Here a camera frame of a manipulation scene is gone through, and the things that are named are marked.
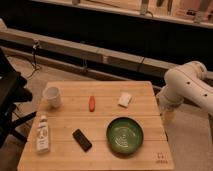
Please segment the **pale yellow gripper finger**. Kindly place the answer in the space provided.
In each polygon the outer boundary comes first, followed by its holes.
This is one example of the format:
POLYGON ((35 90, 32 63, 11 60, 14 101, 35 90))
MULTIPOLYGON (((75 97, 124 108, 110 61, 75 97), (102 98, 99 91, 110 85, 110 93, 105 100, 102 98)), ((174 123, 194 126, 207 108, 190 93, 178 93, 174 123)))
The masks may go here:
POLYGON ((164 113, 164 124, 168 125, 172 122, 173 118, 174 118, 175 114, 173 111, 166 111, 164 113))

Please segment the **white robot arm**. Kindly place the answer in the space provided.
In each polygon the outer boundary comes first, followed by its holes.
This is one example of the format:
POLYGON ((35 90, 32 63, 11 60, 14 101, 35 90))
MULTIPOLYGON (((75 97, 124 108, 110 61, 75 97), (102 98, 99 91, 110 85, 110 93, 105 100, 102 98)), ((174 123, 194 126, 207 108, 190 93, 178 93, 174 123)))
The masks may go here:
POLYGON ((164 80, 166 85, 156 95, 160 113, 165 124, 173 118, 173 111, 188 99, 213 118, 213 86, 204 82, 207 75, 205 65, 191 61, 169 69, 164 80))

